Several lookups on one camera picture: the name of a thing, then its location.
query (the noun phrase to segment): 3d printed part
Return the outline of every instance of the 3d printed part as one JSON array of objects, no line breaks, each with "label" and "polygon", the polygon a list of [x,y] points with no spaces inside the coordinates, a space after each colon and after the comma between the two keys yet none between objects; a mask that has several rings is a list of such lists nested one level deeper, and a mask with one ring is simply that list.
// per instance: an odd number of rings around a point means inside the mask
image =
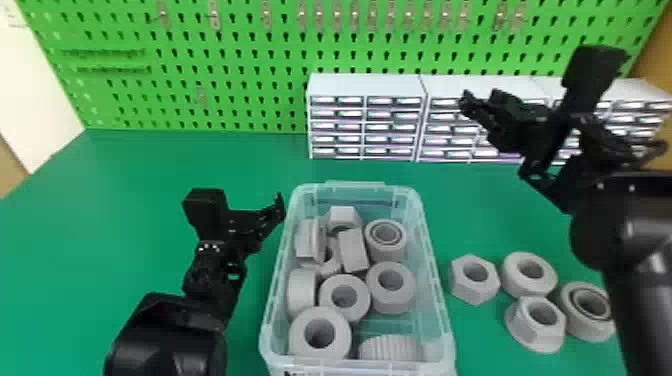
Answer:
[{"label": "3d printed part", "polygon": [[322,279],[327,279],[333,275],[341,273],[343,265],[341,264],[341,251],[338,245],[338,239],[329,238],[327,240],[327,250],[323,264],[316,261],[299,261],[302,268],[314,269]]},{"label": "3d printed part", "polygon": [[322,283],[319,304],[340,312],[348,322],[357,323],[369,312],[371,293],[361,279],[339,274]]},{"label": "3d printed part", "polygon": [[538,353],[554,353],[565,341],[565,315],[541,296],[520,298],[506,310],[504,321],[516,341]]},{"label": "3d printed part", "polygon": [[377,219],[364,228],[364,239],[373,262],[403,261],[408,235],[401,223]]},{"label": "3d printed part", "polygon": [[422,348],[410,336],[387,334],[369,338],[359,345],[359,359],[417,362],[423,359]]},{"label": "3d printed part", "polygon": [[560,289],[556,303],[567,316],[567,332],[588,342],[604,342],[614,334],[607,293],[585,282],[570,282]]},{"label": "3d printed part", "polygon": [[351,345],[348,321],[329,307],[309,308],[289,327],[289,353],[292,355],[344,359]]},{"label": "3d printed part", "polygon": [[502,287],[512,296],[546,296],[558,284],[555,270],[541,257],[529,252],[513,252],[502,265]]},{"label": "3d printed part", "polygon": [[299,221],[294,234],[294,250],[299,261],[323,262],[326,242],[326,227],[321,223],[320,218],[307,218]]},{"label": "3d printed part", "polygon": [[373,309],[377,312],[404,313],[414,303],[415,277],[402,264],[392,261],[375,264],[366,273],[366,284],[371,291]]},{"label": "3d printed part", "polygon": [[362,227],[362,218],[357,214],[354,206],[332,206],[325,215],[327,231],[333,234],[337,231]]},{"label": "3d printed part", "polygon": [[287,313],[294,318],[302,311],[315,306],[317,272],[314,269],[298,268],[289,273],[287,281]]},{"label": "3d printed part", "polygon": [[339,232],[338,244],[343,269],[346,273],[354,273],[369,268],[369,258],[366,255],[361,228]]},{"label": "3d printed part", "polygon": [[491,262],[464,255],[451,262],[452,292],[471,305],[479,305],[497,295],[501,282]]}]

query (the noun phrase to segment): green table surface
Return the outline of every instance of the green table surface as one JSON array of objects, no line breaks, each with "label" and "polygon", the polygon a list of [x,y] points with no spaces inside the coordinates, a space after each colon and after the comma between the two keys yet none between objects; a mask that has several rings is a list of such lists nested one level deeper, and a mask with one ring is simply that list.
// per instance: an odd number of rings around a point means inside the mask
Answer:
[{"label": "green table surface", "polygon": [[[568,218],[518,180],[515,166],[314,161],[294,135],[87,131],[0,200],[0,375],[91,376],[149,291],[179,293],[197,238],[181,200],[221,187],[256,209],[303,183],[375,180],[420,194],[457,343],[459,375],[624,375],[618,342],[566,337],[553,355],[520,346],[500,292],[472,307],[450,295],[450,260],[473,253],[500,264],[515,250],[546,258],[560,283],[600,283],[574,258]],[[229,375],[263,375],[257,350],[282,228],[248,258],[226,335]]]}]

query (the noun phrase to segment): white wall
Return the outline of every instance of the white wall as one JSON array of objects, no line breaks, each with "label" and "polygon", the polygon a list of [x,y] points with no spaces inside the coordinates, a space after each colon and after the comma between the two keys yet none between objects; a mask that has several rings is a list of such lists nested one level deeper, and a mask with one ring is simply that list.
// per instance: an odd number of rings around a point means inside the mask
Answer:
[{"label": "white wall", "polygon": [[32,174],[83,128],[13,1],[0,0],[0,135]]}]

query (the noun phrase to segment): robotic arm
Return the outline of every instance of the robotic arm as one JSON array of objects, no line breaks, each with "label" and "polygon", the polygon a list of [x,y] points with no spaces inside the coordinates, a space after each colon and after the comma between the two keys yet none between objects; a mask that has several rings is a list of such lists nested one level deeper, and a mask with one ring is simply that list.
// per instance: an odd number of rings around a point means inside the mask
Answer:
[{"label": "robotic arm", "polygon": [[[616,136],[593,114],[626,59],[621,49],[578,47],[554,110],[496,89],[487,101],[465,91],[459,106],[497,149],[525,158],[521,179],[572,216],[572,252],[602,273],[629,374],[672,375],[672,174],[642,168],[667,144]],[[553,175],[573,129],[582,153]]]},{"label": "robotic arm", "polygon": [[223,376],[226,329],[245,259],[285,219],[278,193],[257,211],[231,210],[221,189],[192,189],[182,202],[199,242],[184,296],[152,292],[140,301],[105,359],[104,376]]}]

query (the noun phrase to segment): clear plastic bin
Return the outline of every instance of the clear plastic bin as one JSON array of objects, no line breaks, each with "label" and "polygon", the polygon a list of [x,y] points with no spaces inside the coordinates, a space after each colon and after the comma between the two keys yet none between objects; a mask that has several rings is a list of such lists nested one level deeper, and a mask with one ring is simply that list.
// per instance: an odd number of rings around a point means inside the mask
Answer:
[{"label": "clear plastic bin", "polygon": [[[380,334],[414,336],[425,353],[423,362],[331,360],[287,354],[289,319],[286,294],[289,272],[298,267],[294,231],[304,218],[323,216],[332,205],[354,206],[364,222],[389,218],[401,222],[409,235],[406,265],[417,279],[415,305],[402,315],[370,311],[353,328],[352,352],[361,341]],[[443,299],[434,251],[420,196],[411,188],[382,182],[328,181],[304,184],[292,193],[259,334],[259,351],[272,376],[290,375],[437,375],[453,376],[455,342]]]}]

